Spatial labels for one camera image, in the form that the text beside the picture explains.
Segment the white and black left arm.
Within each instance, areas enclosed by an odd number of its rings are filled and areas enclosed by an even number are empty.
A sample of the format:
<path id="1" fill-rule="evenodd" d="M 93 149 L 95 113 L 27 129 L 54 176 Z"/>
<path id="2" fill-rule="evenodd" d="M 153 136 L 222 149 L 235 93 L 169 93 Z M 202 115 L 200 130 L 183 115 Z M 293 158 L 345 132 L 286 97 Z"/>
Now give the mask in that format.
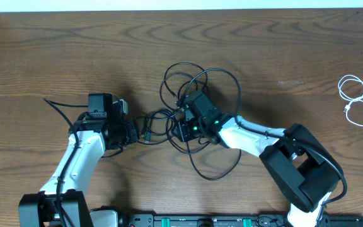
<path id="1" fill-rule="evenodd" d="M 20 226 L 122 226 L 126 218 L 111 207 L 90 211 L 85 195 L 97 163 L 108 150 L 120 154 L 138 140 L 132 119 L 78 121 L 59 165 L 36 194 L 18 205 Z"/>

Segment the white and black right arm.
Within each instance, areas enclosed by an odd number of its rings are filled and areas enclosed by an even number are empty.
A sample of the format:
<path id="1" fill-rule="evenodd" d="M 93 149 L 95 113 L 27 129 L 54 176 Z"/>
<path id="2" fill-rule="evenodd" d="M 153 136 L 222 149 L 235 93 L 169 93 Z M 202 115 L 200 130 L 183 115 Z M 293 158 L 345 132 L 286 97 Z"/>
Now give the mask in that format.
<path id="1" fill-rule="evenodd" d="M 319 226 L 325 206 L 334 201 L 331 193 L 344 180 L 340 165 L 300 124 L 271 128 L 219 113 L 181 119 L 171 133 L 184 143 L 204 137 L 259 158 L 291 204 L 291 226 Z"/>

